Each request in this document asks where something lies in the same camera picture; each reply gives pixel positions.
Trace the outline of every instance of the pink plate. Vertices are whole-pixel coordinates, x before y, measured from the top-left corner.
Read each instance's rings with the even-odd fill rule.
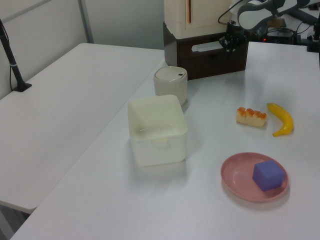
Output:
[[[288,174],[283,166],[276,164],[284,171],[284,178],[280,187],[262,191],[252,179],[255,164],[274,160],[269,156],[255,153],[242,152],[227,158],[221,166],[222,181],[238,197],[252,202],[268,202],[282,197],[288,187]]]

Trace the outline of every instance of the black stand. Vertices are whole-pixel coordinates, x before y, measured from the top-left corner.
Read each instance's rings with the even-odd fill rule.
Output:
[[[10,66],[12,68],[13,74],[15,76],[17,85],[16,88],[13,89],[13,91],[17,92],[23,92],[26,89],[30,88],[32,85],[29,83],[25,83],[24,80],[22,79],[22,76],[20,74],[19,68],[17,66],[14,54],[11,51],[10,45],[9,45],[9,40],[7,38],[5,28],[3,27],[3,23],[0,19],[0,40],[2,42],[4,51],[6,53],[6,56],[9,60]]]
[[[311,53],[319,53],[320,14],[319,14],[317,23],[314,24],[313,30],[314,30],[314,35],[313,35],[312,41],[310,41],[309,44],[307,44],[306,51]]]

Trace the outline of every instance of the white cabinet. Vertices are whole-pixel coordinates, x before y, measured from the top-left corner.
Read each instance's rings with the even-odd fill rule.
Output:
[[[231,0],[164,0],[164,22],[177,39],[221,33],[226,25],[218,18],[230,7]],[[228,22],[230,14],[221,18]]]

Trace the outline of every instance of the yellow banana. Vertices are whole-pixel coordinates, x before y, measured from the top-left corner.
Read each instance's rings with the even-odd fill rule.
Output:
[[[292,119],[291,115],[284,108],[275,103],[267,103],[266,106],[269,111],[276,115],[283,123],[279,131],[274,132],[272,135],[274,137],[278,137],[280,135],[291,133],[291,131],[294,129],[294,120]]]

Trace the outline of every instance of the container handle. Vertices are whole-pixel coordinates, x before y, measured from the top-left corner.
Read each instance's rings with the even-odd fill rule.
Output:
[[[217,49],[223,49],[219,41],[212,41],[198,45],[193,45],[191,48],[192,52],[206,52]]]
[[[152,140],[152,143],[156,147],[166,147],[168,145],[168,138],[167,137],[157,138],[157,139]]]

